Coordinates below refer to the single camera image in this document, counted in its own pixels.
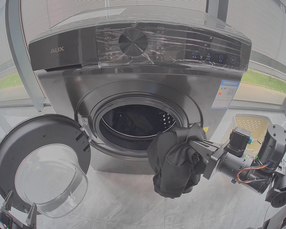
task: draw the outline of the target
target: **orange cable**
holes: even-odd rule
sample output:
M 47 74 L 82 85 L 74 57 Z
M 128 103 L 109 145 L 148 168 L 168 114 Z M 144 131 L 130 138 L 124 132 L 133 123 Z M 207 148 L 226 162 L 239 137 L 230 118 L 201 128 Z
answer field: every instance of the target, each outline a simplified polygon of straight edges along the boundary
M 263 169 L 263 168 L 265 168 L 265 167 L 267 167 L 267 164 L 266 164 L 266 165 L 259 166 L 259 167 L 248 167 L 248 168 L 241 169 L 241 170 L 238 172 L 238 174 L 236 175 L 236 180 L 237 180 L 238 182 L 241 182 L 241 183 L 251 183 L 252 180 L 242 181 L 242 180 L 239 178 L 240 174 L 241 174 L 243 171 L 245 171 L 245 170 L 257 170 L 257 169 Z

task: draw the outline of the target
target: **grass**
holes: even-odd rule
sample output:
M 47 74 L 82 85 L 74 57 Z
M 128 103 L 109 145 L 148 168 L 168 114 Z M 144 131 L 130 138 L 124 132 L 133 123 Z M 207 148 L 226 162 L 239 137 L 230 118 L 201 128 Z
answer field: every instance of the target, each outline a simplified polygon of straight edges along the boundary
M 0 89 L 22 84 L 18 73 L 14 73 L 0 79 Z
M 286 82 L 249 69 L 242 77 L 242 82 L 257 84 L 263 87 L 286 93 Z
M 286 82 L 278 78 L 265 75 L 249 69 L 242 77 L 242 82 L 257 84 L 266 88 L 286 93 Z M 22 84 L 18 73 L 0 79 L 0 89 Z

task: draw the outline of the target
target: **dial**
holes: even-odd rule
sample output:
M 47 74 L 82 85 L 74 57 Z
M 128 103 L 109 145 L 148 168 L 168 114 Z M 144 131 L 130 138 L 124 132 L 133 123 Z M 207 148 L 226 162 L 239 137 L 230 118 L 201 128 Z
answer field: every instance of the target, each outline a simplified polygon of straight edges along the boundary
M 148 38 L 139 29 L 128 29 L 119 37 L 119 48 L 128 56 L 139 56 L 148 46 Z

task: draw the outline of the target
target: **plastic wrap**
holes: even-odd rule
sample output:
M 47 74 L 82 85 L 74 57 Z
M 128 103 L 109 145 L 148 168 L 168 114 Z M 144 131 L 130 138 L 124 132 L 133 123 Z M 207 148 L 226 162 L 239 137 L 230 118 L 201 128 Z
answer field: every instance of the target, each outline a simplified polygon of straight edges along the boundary
M 193 10 L 170 15 L 171 7 L 152 6 L 158 9 L 156 14 L 147 13 L 148 8 L 140 6 L 129 8 L 83 12 L 60 22 L 45 34 L 95 27 L 99 68 L 178 64 L 185 68 L 247 70 L 251 41 L 222 21 Z M 139 56 L 126 55 L 119 47 L 122 33 L 134 28 L 143 31 L 148 39 L 146 50 Z

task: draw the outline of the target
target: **aux logo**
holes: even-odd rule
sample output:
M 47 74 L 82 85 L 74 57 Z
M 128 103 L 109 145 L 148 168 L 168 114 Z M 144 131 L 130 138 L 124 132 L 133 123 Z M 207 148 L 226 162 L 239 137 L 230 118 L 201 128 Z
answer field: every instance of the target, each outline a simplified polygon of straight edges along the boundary
M 51 53 L 52 52 L 60 52 L 60 51 L 64 51 L 63 47 L 58 47 L 58 48 L 52 49 Z

